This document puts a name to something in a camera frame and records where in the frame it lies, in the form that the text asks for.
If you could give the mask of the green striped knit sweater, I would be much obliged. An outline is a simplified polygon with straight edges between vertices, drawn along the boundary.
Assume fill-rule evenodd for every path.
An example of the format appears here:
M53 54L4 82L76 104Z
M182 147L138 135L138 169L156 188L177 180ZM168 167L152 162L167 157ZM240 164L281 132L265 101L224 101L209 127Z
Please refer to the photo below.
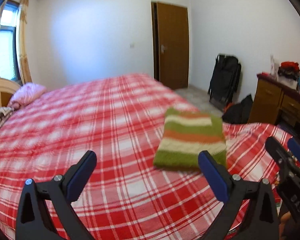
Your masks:
M197 170L202 151L209 152L218 164L226 166L222 119L209 113L169 108L153 165L169 170Z

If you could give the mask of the brown wooden dresser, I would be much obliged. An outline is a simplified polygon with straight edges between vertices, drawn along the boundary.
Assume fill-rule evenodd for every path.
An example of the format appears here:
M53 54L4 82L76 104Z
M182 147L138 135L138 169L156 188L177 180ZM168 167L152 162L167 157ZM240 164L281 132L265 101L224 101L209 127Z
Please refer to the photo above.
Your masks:
M269 75L257 74L249 123L278 125L300 140L300 94Z

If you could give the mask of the black bag on floor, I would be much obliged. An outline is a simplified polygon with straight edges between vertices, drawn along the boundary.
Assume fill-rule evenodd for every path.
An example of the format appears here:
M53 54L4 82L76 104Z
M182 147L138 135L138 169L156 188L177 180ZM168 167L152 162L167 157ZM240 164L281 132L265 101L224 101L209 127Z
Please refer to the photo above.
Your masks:
M222 116L227 124L247 124L253 106L251 94L247 95L240 103L231 105Z

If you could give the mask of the red items on dresser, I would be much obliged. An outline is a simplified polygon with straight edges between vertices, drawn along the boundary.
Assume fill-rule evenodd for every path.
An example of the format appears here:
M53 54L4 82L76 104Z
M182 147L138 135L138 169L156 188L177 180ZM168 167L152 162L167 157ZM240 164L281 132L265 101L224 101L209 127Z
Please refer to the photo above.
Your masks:
M277 74L278 76L283 76L287 79L296 81L300 74L299 64L292 61L282 62L278 68Z

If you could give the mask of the folded black chair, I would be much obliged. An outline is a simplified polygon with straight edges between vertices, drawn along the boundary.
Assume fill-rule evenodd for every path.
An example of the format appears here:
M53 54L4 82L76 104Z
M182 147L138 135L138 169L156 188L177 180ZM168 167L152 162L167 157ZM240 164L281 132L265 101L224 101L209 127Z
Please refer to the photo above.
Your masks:
M209 102L219 110L232 103L237 93L242 66L237 57L218 54L208 89Z

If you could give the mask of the pink pillow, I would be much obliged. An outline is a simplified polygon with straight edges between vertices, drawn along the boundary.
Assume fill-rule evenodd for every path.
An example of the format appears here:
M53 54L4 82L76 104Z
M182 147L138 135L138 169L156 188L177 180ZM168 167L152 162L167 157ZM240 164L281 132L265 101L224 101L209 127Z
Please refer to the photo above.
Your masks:
M47 88L36 83L26 83L20 87L11 97L8 107L14 110L21 109L34 102L47 92Z

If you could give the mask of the red plaid bed sheet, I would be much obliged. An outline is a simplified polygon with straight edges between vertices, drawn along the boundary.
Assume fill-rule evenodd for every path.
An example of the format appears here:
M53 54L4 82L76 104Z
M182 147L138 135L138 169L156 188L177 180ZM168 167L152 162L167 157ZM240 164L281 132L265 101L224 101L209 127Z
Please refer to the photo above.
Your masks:
M153 160L166 111L194 111L146 74L70 85L25 102L0 127L0 238L14 239L25 180L97 166L73 208L95 239L198 239L222 208L199 172Z

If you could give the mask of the cream wooden headboard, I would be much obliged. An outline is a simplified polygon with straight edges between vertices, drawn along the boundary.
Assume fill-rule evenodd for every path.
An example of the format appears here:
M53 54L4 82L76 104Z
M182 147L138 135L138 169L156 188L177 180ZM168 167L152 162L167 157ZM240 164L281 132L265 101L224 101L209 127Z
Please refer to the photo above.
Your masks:
M13 94L21 87L18 83L0 78L0 107L6 107Z

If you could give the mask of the brown wooden door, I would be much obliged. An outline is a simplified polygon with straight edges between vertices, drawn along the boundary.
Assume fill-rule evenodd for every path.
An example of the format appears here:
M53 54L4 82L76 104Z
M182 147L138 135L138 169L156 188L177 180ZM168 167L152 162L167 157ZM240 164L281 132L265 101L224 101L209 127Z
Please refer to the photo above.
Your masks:
M176 90L189 85L189 17L186 7L152 2L154 79Z

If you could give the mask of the right yellow curtain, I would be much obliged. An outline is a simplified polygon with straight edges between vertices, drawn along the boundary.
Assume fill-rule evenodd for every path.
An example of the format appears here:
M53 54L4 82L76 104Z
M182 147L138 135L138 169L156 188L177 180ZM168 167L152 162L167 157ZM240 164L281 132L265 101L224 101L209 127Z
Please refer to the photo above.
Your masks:
M16 26L16 50L19 74L22 84L32 82L32 77L29 68L29 61L26 53L26 38L25 30L27 25L27 9L29 7L29 0L20 0L18 8L18 22Z

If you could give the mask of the window with dark frame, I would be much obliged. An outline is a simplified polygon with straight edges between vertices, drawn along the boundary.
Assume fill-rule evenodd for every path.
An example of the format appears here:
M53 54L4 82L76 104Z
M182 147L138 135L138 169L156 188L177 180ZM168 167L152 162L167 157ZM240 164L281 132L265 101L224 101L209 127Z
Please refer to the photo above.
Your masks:
M8 0L0 20L0 77L21 84L17 60L16 26L19 4Z

